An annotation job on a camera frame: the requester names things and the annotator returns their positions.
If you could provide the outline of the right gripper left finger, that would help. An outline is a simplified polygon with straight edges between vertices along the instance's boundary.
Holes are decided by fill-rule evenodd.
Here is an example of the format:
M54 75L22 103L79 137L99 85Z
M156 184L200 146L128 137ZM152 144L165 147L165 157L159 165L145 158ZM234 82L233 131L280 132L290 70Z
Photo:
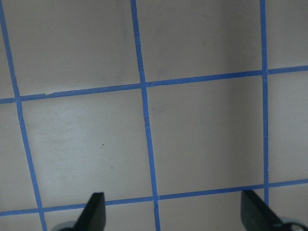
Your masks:
M73 231L103 231L106 225L104 193L93 193L73 226Z

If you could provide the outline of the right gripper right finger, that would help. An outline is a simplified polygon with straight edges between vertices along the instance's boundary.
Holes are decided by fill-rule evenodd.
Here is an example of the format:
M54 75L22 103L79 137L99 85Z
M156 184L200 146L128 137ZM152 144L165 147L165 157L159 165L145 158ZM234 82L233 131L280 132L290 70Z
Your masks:
M306 231L304 224L282 221L253 191L241 192L241 222L247 231Z

